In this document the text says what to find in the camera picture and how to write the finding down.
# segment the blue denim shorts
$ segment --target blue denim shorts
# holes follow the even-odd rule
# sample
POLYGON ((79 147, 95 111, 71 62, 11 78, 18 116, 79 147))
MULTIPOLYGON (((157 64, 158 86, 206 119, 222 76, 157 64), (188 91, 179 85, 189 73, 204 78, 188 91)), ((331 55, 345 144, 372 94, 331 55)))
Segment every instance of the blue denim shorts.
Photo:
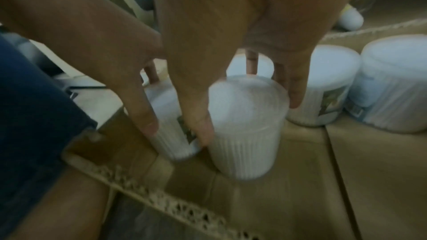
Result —
POLYGON ((87 128, 96 122, 0 36, 0 239, 55 183, 61 152, 87 128))

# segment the white jar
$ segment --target white jar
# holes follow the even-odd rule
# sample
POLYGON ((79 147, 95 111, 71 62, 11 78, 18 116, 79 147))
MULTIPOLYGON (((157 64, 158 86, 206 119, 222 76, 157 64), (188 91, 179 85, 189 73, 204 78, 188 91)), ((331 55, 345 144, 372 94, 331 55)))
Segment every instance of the white jar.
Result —
POLYGON ((360 55, 349 48, 318 45, 311 55, 304 100, 290 109, 287 119, 317 127, 331 123, 341 113, 348 91, 361 65, 360 55))
MULTIPOLYGON (((258 56, 258 76, 271 78, 274 72, 274 64, 270 58, 264 55, 258 56)), ((238 54, 233 57, 227 68, 227 76, 246 74, 246 55, 238 54)))
POLYGON ((145 93, 159 119, 158 132, 148 137, 157 152, 177 161, 196 155, 201 148, 196 136, 182 121, 177 93, 170 79, 146 87, 145 93))
POLYGON ((232 76, 209 89, 215 138, 213 163, 240 180, 260 177, 274 164, 289 107, 287 91, 260 76, 232 76))
POLYGON ((427 36, 373 41, 346 102, 356 119, 392 132, 427 128, 427 36))

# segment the container lid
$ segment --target container lid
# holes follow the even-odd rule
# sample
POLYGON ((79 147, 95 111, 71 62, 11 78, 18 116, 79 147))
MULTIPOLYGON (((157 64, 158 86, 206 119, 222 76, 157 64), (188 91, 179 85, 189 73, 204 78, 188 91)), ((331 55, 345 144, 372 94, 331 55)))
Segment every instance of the container lid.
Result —
MULTIPOLYGON (((271 78, 274 72, 273 61, 267 56, 259 55, 258 57, 258 76, 271 78)), ((227 76, 245 75, 246 74, 246 55, 236 55, 227 69, 227 76)))
POLYGON ((311 54, 307 87, 329 87, 349 80, 361 64, 361 56, 350 48, 318 45, 311 54))
POLYGON ((375 40, 362 51, 364 65, 410 80, 427 81, 427 36, 401 35, 375 40))
POLYGON ((284 121, 289 108, 287 91, 271 79, 231 76, 209 89, 209 112, 216 134, 259 132, 284 121))
POLYGON ((169 78, 148 85, 144 90, 158 118, 180 112, 177 91, 169 78))

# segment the floor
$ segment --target floor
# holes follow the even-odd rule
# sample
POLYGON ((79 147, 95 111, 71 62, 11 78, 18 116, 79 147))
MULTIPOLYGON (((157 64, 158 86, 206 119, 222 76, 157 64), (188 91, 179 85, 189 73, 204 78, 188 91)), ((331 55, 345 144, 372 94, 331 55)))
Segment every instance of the floor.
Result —
POLYGON ((213 240, 178 221, 118 194, 99 240, 213 240))

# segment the person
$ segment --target person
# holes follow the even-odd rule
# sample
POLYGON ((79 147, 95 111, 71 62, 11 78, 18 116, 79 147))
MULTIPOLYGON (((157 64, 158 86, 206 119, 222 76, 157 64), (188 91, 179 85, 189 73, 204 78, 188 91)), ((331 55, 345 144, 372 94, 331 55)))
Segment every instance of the person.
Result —
MULTIPOLYGON (((166 58, 184 121, 207 145, 207 90, 236 49, 252 70, 258 53, 271 58, 295 108, 311 52, 347 1, 155 0, 161 37, 107 0, 0 0, 0 22, 112 89, 146 136, 158 121, 139 74, 155 81, 151 60, 166 58)), ((3 40, 0 53, 0 238, 96 239, 107 187, 60 161, 96 124, 3 40)))

